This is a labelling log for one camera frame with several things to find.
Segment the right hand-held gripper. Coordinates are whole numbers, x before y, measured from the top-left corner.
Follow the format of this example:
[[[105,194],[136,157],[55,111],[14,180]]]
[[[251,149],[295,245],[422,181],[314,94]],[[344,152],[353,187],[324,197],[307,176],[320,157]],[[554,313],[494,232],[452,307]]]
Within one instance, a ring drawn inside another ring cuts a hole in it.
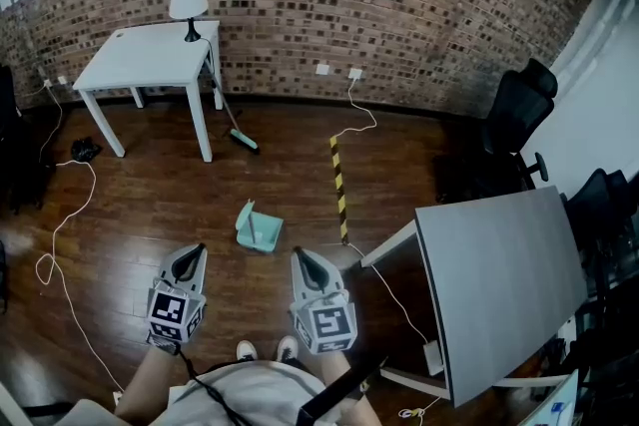
[[[354,304],[339,269],[322,255],[295,246],[291,256],[294,330],[310,354],[349,350],[357,339]],[[330,292],[306,300],[306,292]]]

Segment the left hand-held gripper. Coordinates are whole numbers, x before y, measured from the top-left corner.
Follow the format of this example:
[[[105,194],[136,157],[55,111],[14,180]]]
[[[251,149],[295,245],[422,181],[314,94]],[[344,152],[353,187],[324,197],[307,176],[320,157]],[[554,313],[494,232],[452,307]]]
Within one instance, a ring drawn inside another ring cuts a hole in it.
[[[189,343],[204,319],[204,288],[208,251],[203,243],[182,247],[169,254],[149,289],[146,341],[171,355]],[[186,291],[171,283],[190,283]]]

